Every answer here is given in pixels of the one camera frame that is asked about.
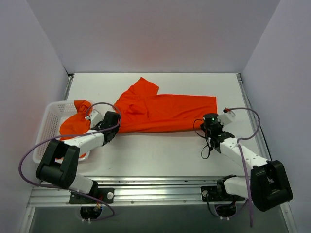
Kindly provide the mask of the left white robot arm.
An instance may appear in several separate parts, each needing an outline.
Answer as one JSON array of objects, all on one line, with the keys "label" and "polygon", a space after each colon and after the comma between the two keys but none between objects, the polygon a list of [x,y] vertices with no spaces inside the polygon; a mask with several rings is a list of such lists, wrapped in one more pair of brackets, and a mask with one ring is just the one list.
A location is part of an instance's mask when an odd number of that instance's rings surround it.
[{"label": "left white robot arm", "polygon": [[108,111],[98,118],[94,110],[91,120],[97,123],[87,131],[86,136],[77,136],[60,141],[51,140],[36,170],[36,177],[41,181],[71,191],[80,192],[86,203],[94,203],[102,194],[98,183],[77,173],[79,157],[89,151],[111,142],[120,128],[121,116]]}]

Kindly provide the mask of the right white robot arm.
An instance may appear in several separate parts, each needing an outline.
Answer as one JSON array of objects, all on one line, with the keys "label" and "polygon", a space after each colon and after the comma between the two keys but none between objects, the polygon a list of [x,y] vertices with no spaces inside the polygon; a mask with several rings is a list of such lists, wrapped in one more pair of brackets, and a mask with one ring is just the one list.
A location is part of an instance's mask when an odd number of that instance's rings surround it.
[{"label": "right white robot arm", "polygon": [[219,179],[216,196],[221,200],[231,196],[250,199],[262,212],[291,201],[293,193],[284,165],[278,160],[269,161],[259,156],[232,133],[223,130],[234,118],[232,111],[221,115],[209,113],[203,116],[200,125],[209,151],[216,150],[244,169],[244,178],[229,175]]}]

